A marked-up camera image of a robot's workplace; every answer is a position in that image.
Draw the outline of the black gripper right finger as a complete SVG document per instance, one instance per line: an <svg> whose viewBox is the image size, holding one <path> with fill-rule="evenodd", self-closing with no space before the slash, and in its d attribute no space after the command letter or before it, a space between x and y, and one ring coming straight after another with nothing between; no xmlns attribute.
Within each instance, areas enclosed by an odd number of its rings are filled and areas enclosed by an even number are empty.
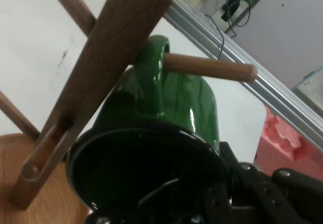
<svg viewBox="0 0 323 224"><path fill-rule="evenodd" d="M220 155L232 178L232 214L239 223L322 223L322 181L289 168L271 176L239 162L227 142Z"/></svg>

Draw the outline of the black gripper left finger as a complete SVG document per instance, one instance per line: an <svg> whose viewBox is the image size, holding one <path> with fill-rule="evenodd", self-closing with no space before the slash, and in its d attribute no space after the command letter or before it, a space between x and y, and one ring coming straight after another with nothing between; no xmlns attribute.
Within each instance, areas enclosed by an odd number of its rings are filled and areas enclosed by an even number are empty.
<svg viewBox="0 0 323 224"><path fill-rule="evenodd" d="M138 223L233 223L223 183L165 182L141 197Z"/></svg>

